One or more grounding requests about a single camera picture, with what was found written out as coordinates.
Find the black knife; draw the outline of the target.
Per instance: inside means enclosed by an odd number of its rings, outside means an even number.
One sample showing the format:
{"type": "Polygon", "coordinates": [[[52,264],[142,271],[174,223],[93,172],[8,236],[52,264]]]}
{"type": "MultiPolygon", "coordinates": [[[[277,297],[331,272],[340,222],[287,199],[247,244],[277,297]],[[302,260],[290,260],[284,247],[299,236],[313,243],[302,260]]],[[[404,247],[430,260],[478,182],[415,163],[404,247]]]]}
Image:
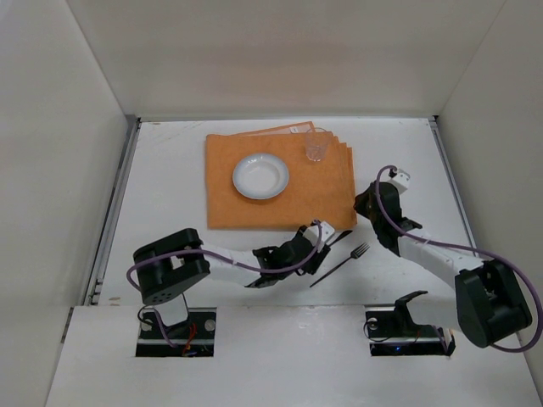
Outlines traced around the black knife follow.
{"type": "Polygon", "coordinates": [[[349,236],[353,231],[352,230],[345,230],[339,233],[339,235],[329,243],[329,246],[332,247],[334,244],[340,242],[342,239],[349,236]]]}

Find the black fork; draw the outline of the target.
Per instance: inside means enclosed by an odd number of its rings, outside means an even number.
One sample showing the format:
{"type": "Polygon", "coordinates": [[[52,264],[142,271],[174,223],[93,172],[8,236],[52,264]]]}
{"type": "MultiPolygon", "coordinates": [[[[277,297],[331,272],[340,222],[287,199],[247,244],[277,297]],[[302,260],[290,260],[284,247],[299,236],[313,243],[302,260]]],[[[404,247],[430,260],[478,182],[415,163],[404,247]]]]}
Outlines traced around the black fork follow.
{"type": "Polygon", "coordinates": [[[360,246],[354,248],[346,259],[342,260],[337,265],[335,265],[331,270],[327,271],[324,275],[320,276],[316,281],[310,284],[309,288],[313,288],[314,286],[319,284],[321,281],[331,276],[335,271],[340,269],[343,265],[345,265],[350,260],[359,259],[363,254],[365,254],[369,250],[369,248],[370,248],[370,245],[368,243],[363,243],[360,246]]]}

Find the orange cloth placemat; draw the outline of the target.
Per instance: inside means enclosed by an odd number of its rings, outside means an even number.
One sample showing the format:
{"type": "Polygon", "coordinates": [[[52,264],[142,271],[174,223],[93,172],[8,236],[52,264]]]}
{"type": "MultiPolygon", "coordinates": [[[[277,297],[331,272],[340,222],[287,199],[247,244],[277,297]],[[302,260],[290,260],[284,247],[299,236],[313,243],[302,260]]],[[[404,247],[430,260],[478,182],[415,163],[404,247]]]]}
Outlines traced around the orange cloth placemat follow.
{"type": "Polygon", "coordinates": [[[295,230],[314,219],[336,229],[357,223],[353,152],[336,136],[324,159],[312,162],[305,155],[304,134],[209,134],[205,184],[210,229],[295,230]],[[288,185],[275,198],[246,198],[233,184],[236,165],[253,153],[273,154],[288,167],[288,185]]]}

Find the white paper plate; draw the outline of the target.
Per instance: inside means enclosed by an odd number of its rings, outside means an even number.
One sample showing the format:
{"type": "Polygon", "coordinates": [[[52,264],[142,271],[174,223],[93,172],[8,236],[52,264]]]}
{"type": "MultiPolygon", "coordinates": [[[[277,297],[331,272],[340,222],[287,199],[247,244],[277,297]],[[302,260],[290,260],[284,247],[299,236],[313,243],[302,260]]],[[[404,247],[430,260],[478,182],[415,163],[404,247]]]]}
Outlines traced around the white paper plate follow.
{"type": "Polygon", "coordinates": [[[288,166],[273,154],[251,154],[241,159],[235,166],[232,183],[246,198],[253,200],[275,198],[289,183],[288,166]]]}

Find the clear plastic cup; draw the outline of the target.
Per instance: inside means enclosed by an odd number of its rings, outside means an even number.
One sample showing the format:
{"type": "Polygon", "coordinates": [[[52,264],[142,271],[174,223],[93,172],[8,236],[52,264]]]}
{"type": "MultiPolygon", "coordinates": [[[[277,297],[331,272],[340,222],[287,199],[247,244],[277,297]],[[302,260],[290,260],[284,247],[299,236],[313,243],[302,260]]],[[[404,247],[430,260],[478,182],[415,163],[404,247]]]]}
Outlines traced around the clear plastic cup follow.
{"type": "Polygon", "coordinates": [[[313,162],[323,160],[326,155],[330,139],[330,133],[321,127],[309,129],[305,134],[306,157],[313,162]]]}

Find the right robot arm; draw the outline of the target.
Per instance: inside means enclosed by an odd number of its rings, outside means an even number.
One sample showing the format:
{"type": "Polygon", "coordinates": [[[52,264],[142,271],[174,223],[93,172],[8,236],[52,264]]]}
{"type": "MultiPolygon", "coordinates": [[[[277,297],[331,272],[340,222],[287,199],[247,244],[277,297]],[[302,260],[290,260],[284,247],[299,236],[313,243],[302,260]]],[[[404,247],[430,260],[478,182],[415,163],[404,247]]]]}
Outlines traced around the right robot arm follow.
{"type": "Polygon", "coordinates": [[[541,301],[529,279],[511,262],[482,249],[430,239],[421,225],[402,214],[399,185],[395,181],[373,182],[355,197],[354,210],[371,222],[383,247],[423,267],[452,288],[454,304],[444,316],[472,344],[521,353],[539,341],[541,301]],[[533,322],[519,279],[533,296],[537,327],[530,343],[520,348],[503,348],[496,343],[533,322]]]}

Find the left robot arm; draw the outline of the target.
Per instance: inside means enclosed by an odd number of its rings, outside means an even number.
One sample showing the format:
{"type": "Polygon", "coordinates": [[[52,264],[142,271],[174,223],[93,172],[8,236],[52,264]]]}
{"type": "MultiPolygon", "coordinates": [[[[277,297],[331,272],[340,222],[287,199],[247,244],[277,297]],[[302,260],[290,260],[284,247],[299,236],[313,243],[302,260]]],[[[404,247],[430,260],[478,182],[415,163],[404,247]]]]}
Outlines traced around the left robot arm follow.
{"type": "Polygon", "coordinates": [[[155,313],[169,332],[189,323],[184,293],[206,277],[262,289],[290,276],[314,275],[334,234],[327,222],[318,221],[299,227],[278,246],[236,251],[204,243],[197,230],[187,228],[136,250],[126,279],[139,291],[144,312],[155,313]]]}

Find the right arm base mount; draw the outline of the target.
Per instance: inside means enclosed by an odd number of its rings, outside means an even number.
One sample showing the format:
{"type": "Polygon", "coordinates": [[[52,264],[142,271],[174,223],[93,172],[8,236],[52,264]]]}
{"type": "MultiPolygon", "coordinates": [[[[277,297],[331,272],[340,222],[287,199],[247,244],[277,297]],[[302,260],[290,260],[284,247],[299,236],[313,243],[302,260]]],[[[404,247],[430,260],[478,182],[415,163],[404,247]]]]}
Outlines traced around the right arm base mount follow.
{"type": "Polygon", "coordinates": [[[451,331],[417,324],[407,308],[413,300],[427,295],[427,291],[419,290],[393,304],[366,307],[363,331],[372,357],[452,356],[456,340],[451,331]]]}

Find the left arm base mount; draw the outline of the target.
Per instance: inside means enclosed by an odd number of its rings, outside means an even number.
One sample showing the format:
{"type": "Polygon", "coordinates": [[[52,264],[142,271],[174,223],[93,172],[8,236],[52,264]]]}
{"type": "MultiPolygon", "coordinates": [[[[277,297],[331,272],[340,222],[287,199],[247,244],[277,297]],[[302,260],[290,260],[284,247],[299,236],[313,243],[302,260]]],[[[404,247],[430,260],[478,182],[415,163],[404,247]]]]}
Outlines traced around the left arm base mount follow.
{"type": "Polygon", "coordinates": [[[173,327],[164,326],[167,338],[151,309],[138,313],[135,356],[139,358],[210,358],[214,356],[216,308],[190,308],[189,317],[173,327]]]}

